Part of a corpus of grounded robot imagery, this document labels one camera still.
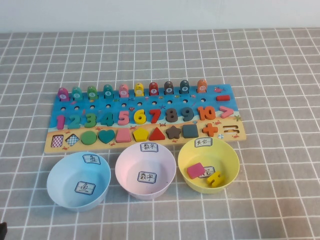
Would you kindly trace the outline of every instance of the green heart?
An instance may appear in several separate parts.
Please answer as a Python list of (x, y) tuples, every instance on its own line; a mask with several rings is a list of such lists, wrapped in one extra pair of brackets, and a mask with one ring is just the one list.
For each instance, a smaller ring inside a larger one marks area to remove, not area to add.
[(98, 137), (100, 139), (101, 142), (103, 142), (104, 144), (107, 144), (109, 142), (112, 141), (112, 139), (115, 138), (115, 132), (113, 130), (101, 130), (98, 133)]

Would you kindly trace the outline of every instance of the orange plus sign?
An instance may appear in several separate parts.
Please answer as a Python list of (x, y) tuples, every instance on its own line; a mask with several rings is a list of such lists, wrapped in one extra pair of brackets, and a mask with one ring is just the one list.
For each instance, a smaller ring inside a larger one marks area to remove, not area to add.
[(206, 127), (202, 129), (204, 134), (208, 134), (209, 137), (213, 137), (215, 133), (218, 132), (218, 128), (216, 126), (212, 126), (211, 123), (208, 123)]

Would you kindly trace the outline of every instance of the handwritten label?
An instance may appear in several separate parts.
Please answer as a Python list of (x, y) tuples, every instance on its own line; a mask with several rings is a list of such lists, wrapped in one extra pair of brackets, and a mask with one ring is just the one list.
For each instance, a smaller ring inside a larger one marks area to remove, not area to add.
[(200, 137), (194, 140), (194, 147), (205, 147), (212, 146), (212, 138), (211, 137)]
[(157, 174), (154, 172), (140, 171), (137, 180), (141, 183), (154, 184), (157, 180)]
[(154, 142), (144, 142), (140, 144), (141, 152), (158, 152), (158, 144)]
[(83, 155), (83, 160), (86, 164), (101, 164), (100, 158), (94, 154)]
[(95, 188), (96, 185), (93, 183), (79, 181), (74, 191), (79, 194), (91, 195), (94, 193)]
[(204, 170), (205, 170), (204, 174), (202, 174), (201, 176), (198, 176), (198, 178), (200, 179), (208, 178), (216, 172), (213, 166), (205, 166)]

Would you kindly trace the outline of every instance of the yellow shape piece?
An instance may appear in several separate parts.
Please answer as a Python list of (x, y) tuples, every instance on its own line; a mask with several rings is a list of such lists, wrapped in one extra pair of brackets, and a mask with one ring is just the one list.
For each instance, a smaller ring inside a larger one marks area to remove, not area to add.
[(136, 142), (145, 142), (148, 139), (149, 132), (140, 127), (133, 132), (133, 136)]
[(134, 94), (136, 97), (143, 97), (145, 95), (144, 93), (144, 86), (142, 83), (137, 83), (134, 87)]
[(206, 179), (206, 183), (211, 185), (212, 188), (218, 187), (225, 180), (225, 176), (221, 172), (216, 171), (210, 177)]
[(140, 109), (136, 111), (133, 115), (133, 119), (136, 124), (144, 124), (147, 121), (147, 117), (145, 115), (145, 110)]

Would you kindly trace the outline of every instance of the wooden puzzle board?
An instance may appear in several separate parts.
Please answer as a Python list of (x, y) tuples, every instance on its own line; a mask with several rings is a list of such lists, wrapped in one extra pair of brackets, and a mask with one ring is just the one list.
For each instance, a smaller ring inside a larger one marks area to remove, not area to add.
[[(168, 139), (166, 130), (171, 126), (181, 128), (183, 125), (196, 125), (198, 136), (207, 137), (206, 133), (202, 130), (207, 124), (212, 124), (218, 128), (218, 132), (214, 134), (215, 138), (222, 139), (226, 142), (240, 141), (246, 139), (246, 133), (244, 125), (242, 123), (237, 103), (232, 92), (232, 88), (229, 84), (220, 85), (208, 85), (206, 93), (197, 93), (197, 86), (190, 86), (189, 94), (179, 94), (179, 87), (174, 87), (174, 94), (164, 95), (164, 88), (159, 88), (159, 95), (149, 96), (149, 89), (144, 89), (144, 96), (135, 97), (134, 90), (129, 90), (129, 97), (120, 98), (117, 91), (114, 91), (114, 98), (104, 98), (103, 92), (98, 92), (98, 99), (95, 101), (89, 100), (87, 93), (83, 93), (82, 101), (74, 101), (70, 95), (70, 101), (60, 101), (57, 96), (54, 101), (50, 125), (45, 142), (45, 153), (61, 153), (61, 152), (77, 152), (77, 151), (93, 151), (103, 149), (116, 149), (126, 148), (132, 144), (135, 144), (135, 138), (133, 132), (139, 128), (144, 128), (152, 134), (154, 129), (158, 127), (165, 135), (165, 140), (157, 140), (162, 145), (174, 145), (184, 144), (190, 140), (190, 138), (184, 138), (181, 132), (179, 139)], [(228, 101), (216, 101), (217, 96), (229, 95)], [(213, 120), (200, 120), (198, 107), (212, 106), (215, 110), (215, 119)], [(233, 114), (221, 118), (223, 112), (219, 111), (220, 106), (224, 106), (233, 109)], [(181, 115), (181, 109), (190, 107), (193, 110), (194, 117), (190, 121), (183, 121)], [(178, 115), (178, 121), (168, 122), (166, 121), (166, 110), (173, 108)], [(134, 114), (136, 111), (143, 109), (146, 116), (146, 122), (144, 124), (136, 124), (134, 121)], [(149, 114), (150, 110), (160, 109), (161, 115), (156, 123), (151, 123), (152, 115)], [(121, 126), (118, 125), (119, 112), (129, 111), (129, 124)], [(96, 115), (96, 125), (92, 128), (84, 127), (87, 122), (86, 114), (93, 113)], [(108, 114), (113, 114), (114, 124), (112, 126), (101, 125), (102, 118)], [(65, 117), (64, 127), (61, 130), (57, 129), (57, 117)], [(72, 122), (70, 120), (71, 115), (78, 115), (81, 119), (80, 128), (68, 129), (68, 125)], [(102, 130), (113, 130), (117, 135), (118, 129), (128, 128), (131, 135), (131, 142), (117, 143), (114, 138), (109, 143), (105, 144), (99, 140), (91, 145), (85, 145), (81, 141), (81, 135), (87, 131), (93, 131), (97, 134)]]

